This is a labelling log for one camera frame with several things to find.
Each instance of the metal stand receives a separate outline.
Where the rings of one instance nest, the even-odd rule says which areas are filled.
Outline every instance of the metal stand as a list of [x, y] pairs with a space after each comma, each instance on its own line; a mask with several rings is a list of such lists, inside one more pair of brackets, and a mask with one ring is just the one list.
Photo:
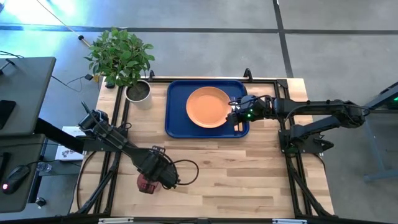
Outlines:
[[[367, 103], [365, 106], [371, 108], [372, 113], [396, 113], [397, 110], [376, 110], [378, 107], [382, 106], [385, 102], [393, 101], [396, 97], [398, 97], [398, 82], [386, 88], [385, 90], [381, 91], [379, 96], [377, 96], [374, 100]], [[398, 177], [398, 169], [387, 170], [383, 163], [382, 157], [380, 155], [380, 149], [377, 146], [377, 141], [376, 141], [377, 138], [371, 129], [369, 118], [366, 119], [365, 128], [369, 136], [369, 139], [371, 141], [371, 150], [373, 156], [376, 158], [377, 168], [379, 169], [379, 172], [371, 175], [364, 175], [364, 180], [366, 182], [369, 182], [372, 180]]]

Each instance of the computer mouse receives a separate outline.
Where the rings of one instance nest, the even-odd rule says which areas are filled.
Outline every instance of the computer mouse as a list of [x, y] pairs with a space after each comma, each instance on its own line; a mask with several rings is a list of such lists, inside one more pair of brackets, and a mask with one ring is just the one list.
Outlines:
[[19, 165], [15, 167], [7, 176], [6, 181], [1, 185], [1, 190], [5, 194], [13, 194], [21, 186], [21, 183], [29, 174], [30, 169], [27, 166]]

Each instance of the potted plant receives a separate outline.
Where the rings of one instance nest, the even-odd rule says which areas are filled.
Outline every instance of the potted plant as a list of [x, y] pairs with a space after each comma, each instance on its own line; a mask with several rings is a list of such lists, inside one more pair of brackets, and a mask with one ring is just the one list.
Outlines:
[[144, 44], [135, 34], [126, 30], [112, 28], [111, 32], [104, 31], [90, 47], [90, 54], [85, 57], [90, 61], [89, 69], [93, 74], [99, 73], [106, 82], [125, 86], [126, 98], [139, 109], [147, 110], [152, 106], [150, 85], [140, 80], [141, 72], [150, 69], [153, 55], [146, 50], [153, 49], [152, 44]]

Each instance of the white paper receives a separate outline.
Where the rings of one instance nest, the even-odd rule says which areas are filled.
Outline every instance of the white paper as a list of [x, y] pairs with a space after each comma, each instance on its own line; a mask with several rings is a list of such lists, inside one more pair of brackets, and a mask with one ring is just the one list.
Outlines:
[[[77, 126], [73, 126], [73, 127], [65, 126], [65, 127], [62, 127], [62, 131], [65, 131], [66, 133], [68, 133], [74, 137], [86, 135]], [[66, 148], [65, 146], [58, 146], [57, 154], [55, 155], [55, 159], [60, 159], [63, 161], [79, 161], [79, 160], [83, 160], [83, 155], [80, 153], [77, 153], [73, 150], [70, 150], [70, 149]]]

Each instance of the orange plate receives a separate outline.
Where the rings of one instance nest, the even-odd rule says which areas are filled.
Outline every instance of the orange plate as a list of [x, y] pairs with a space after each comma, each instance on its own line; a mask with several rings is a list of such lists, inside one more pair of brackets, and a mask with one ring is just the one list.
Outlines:
[[226, 122], [231, 111], [228, 95], [219, 88], [207, 86], [195, 90], [187, 100], [189, 118], [203, 128], [216, 128]]

